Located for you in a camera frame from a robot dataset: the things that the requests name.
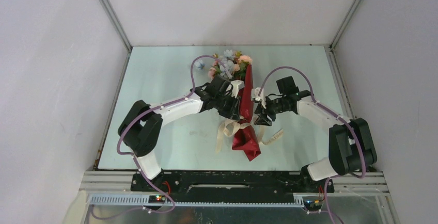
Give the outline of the blue flower stem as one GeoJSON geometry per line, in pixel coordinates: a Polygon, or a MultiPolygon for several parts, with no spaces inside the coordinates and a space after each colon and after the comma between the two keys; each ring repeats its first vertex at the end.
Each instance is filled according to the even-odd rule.
{"type": "Polygon", "coordinates": [[[223,55],[219,55],[219,60],[221,63],[218,64],[220,75],[232,78],[234,74],[234,60],[236,59],[236,54],[233,50],[225,50],[223,55]]]}

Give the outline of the pink rose stem with blue bud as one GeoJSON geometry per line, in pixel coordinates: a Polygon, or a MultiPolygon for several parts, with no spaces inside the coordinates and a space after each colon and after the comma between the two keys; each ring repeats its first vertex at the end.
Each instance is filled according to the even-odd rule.
{"type": "Polygon", "coordinates": [[[205,66],[206,66],[205,63],[201,59],[196,60],[194,63],[194,68],[196,68],[199,71],[204,70],[205,66]]]}

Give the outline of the cream ribbon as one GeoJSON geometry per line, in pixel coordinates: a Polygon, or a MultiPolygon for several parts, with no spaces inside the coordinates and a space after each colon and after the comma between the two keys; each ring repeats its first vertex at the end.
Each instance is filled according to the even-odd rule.
{"type": "MultiPolygon", "coordinates": [[[[254,122],[257,120],[257,117],[254,116],[253,120],[251,121],[251,124],[253,127],[255,126],[254,122]]],[[[216,145],[215,145],[215,153],[220,153],[222,150],[222,146],[224,143],[224,140],[226,137],[234,137],[234,134],[237,132],[237,130],[240,128],[240,125],[238,124],[238,121],[226,119],[224,122],[222,122],[218,127],[217,132],[217,138],[216,138],[216,145]]],[[[277,133],[275,133],[273,136],[271,136],[268,140],[263,140],[265,134],[265,126],[261,126],[259,128],[259,132],[256,134],[259,146],[268,146],[272,144],[273,142],[280,140],[284,135],[284,130],[280,129],[277,133]]]]}

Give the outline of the peach rose stem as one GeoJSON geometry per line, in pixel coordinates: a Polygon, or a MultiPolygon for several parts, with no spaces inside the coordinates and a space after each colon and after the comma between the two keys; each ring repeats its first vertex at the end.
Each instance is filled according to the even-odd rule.
{"type": "Polygon", "coordinates": [[[232,70],[233,79],[244,80],[248,66],[252,65],[252,58],[242,54],[241,51],[235,51],[232,59],[234,66],[232,70]]]}

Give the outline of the red wrapping paper sheet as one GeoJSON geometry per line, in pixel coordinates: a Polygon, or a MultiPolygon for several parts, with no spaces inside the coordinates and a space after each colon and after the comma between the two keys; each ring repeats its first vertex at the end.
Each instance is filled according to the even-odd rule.
{"type": "Polygon", "coordinates": [[[241,120],[238,122],[240,128],[234,134],[232,149],[243,151],[248,161],[251,162],[261,154],[259,141],[251,124],[254,114],[254,102],[251,95],[253,89],[252,65],[246,67],[244,77],[241,80],[244,87],[238,92],[238,96],[241,98],[239,104],[241,120]]]}

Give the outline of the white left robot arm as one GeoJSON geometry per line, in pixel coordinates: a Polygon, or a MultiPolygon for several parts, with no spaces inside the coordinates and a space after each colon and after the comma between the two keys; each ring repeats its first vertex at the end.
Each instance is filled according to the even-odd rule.
{"type": "Polygon", "coordinates": [[[168,103],[153,107],[139,100],[132,105],[118,128],[119,142],[129,147],[128,154],[144,173],[143,184],[150,191],[157,191],[163,185],[162,167],[154,152],[161,128],[185,116],[211,109],[216,109],[222,117],[238,121],[239,91],[243,88],[243,81],[231,81],[218,75],[211,82],[192,88],[187,96],[168,103]]]}

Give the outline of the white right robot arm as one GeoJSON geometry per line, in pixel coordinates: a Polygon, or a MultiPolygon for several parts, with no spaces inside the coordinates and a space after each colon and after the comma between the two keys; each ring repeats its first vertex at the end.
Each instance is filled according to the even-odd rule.
{"type": "Polygon", "coordinates": [[[278,114],[293,112],[304,117],[328,134],[328,156],[303,167],[301,187],[313,192],[321,185],[321,180],[357,170],[366,170],[377,162],[369,124],[363,118],[351,119],[342,116],[315,100],[309,90],[300,91],[293,77],[277,80],[279,95],[270,99],[264,90],[252,90],[256,102],[255,124],[270,126],[278,114]]]}

